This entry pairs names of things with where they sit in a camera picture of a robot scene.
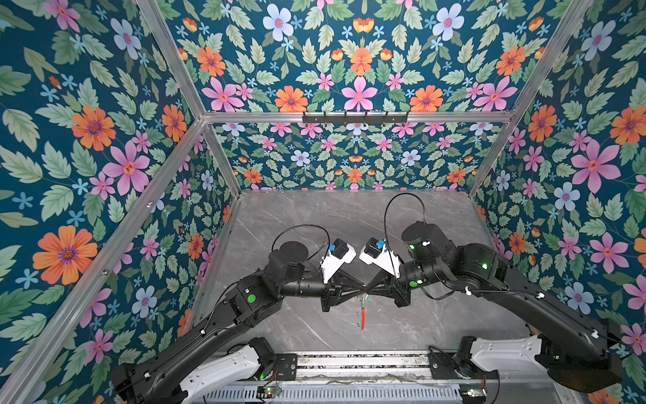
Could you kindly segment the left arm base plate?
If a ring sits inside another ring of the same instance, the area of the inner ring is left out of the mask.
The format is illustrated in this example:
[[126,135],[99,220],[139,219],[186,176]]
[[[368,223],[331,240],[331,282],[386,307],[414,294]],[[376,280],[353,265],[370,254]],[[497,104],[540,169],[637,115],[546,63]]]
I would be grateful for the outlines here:
[[270,363],[269,370],[264,376],[264,380],[293,381],[296,380],[296,374],[299,364],[299,355],[297,353],[278,353],[276,359]]

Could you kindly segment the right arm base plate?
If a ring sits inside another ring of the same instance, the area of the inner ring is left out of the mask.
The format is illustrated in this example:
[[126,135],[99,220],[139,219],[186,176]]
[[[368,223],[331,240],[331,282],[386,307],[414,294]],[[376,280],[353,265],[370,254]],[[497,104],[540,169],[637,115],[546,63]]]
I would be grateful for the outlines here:
[[427,358],[433,378],[436,380],[499,380],[500,374],[497,370],[481,370],[471,360],[470,347],[470,341],[462,342],[455,352],[449,352],[429,345]]

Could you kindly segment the silver keyring with keys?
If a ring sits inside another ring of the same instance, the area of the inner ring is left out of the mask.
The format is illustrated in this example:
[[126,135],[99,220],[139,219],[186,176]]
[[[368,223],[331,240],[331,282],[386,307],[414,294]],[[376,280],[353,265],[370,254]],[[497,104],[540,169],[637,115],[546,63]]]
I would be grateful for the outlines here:
[[366,315],[367,315],[366,305],[367,305],[367,302],[368,302],[368,295],[367,294],[362,294],[359,297],[359,301],[360,301],[360,312],[359,312],[360,323],[359,323],[359,326],[360,326],[361,331],[363,332],[366,329],[366,319],[367,319],[366,318]]

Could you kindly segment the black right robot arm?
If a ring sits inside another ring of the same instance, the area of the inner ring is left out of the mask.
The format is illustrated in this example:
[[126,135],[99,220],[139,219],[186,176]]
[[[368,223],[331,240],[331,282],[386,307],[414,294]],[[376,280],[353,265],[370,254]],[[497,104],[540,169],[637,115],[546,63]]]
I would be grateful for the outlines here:
[[402,262],[387,242],[371,238],[359,255],[380,268],[368,294],[390,297],[398,307],[410,294],[442,284],[455,293],[483,298],[537,330],[529,338],[486,340],[465,337],[460,353],[465,365],[484,372],[516,370],[545,373],[573,391],[593,393],[622,380],[622,361],[610,352],[619,327],[596,320],[549,296],[531,283],[495,249],[484,244],[457,246],[432,224],[416,222],[401,235],[410,254]]

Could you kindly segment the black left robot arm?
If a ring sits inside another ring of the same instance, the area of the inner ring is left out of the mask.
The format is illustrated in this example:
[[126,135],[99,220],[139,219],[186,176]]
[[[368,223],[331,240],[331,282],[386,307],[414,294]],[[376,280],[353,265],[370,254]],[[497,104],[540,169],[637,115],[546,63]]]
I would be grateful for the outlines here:
[[239,380],[270,378],[276,353],[266,338],[253,338],[220,358],[215,353],[278,312],[286,297],[318,298],[329,311],[363,294],[363,284],[341,269],[356,256],[351,245],[336,239],[316,269],[304,244],[284,243],[264,268],[233,283],[211,313],[168,348],[114,370],[114,395],[127,403],[191,403]]

